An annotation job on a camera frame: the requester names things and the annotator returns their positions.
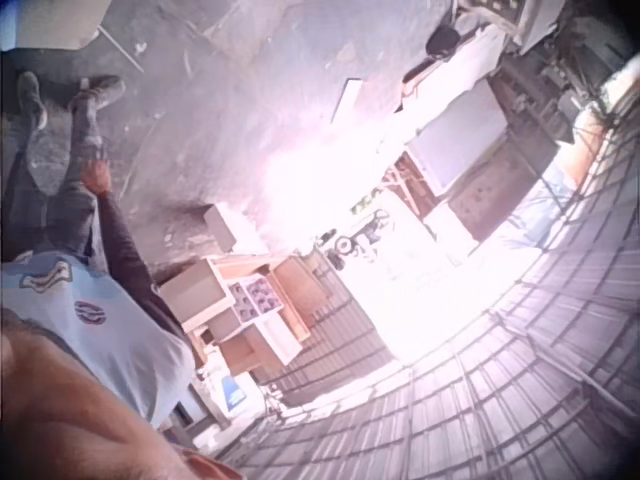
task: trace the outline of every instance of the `corrugated metal wall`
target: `corrugated metal wall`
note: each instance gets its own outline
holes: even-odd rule
[[[606,468],[640,415],[639,142],[635,108],[549,247],[489,311],[410,367],[267,427],[223,460],[262,480]]]
[[[253,373],[258,383],[275,385],[288,406],[308,403],[389,363],[393,356],[353,295],[322,257],[314,274],[331,292],[327,306],[314,314],[311,337],[286,368]]]

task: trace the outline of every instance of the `printed logo on shirt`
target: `printed logo on shirt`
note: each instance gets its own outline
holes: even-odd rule
[[[73,281],[71,264],[65,260],[58,260],[53,269],[44,275],[24,275],[20,279],[20,288],[30,288],[36,293],[44,293],[58,282]]]
[[[74,308],[78,318],[89,325],[101,325],[107,319],[104,310],[93,303],[78,300]]]

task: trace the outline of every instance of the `metal roof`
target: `metal roof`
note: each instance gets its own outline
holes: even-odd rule
[[[639,169],[636,106],[492,308],[370,388],[264,420],[222,460],[261,480],[599,473],[640,415]]]

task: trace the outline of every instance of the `shoe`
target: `shoe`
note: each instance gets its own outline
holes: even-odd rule
[[[38,77],[24,72],[18,77],[17,89],[20,110],[33,122],[35,130],[42,130],[47,126],[47,109],[40,99]]]
[[[69,103],[69,110],[73,111],[80,103],[93,101],[96,110],[100,110],[107,105],[111,105],[124,95],[126,86],[120,77],[102,77],[89,88],[87,79],[80,82],[80,92]]]

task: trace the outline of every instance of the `person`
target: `person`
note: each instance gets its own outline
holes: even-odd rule
[[[38,192],[27,146],[3,199],[3,478],[236,479],[155,429],[186,392],[194,359],[143,263],[111,190],[96,112],[122,96],[107,77],[70,103],[71,157],[58,192]],[[47,123],[22,74],[29,138]],[[98,212],[109,273],[90,265]]]

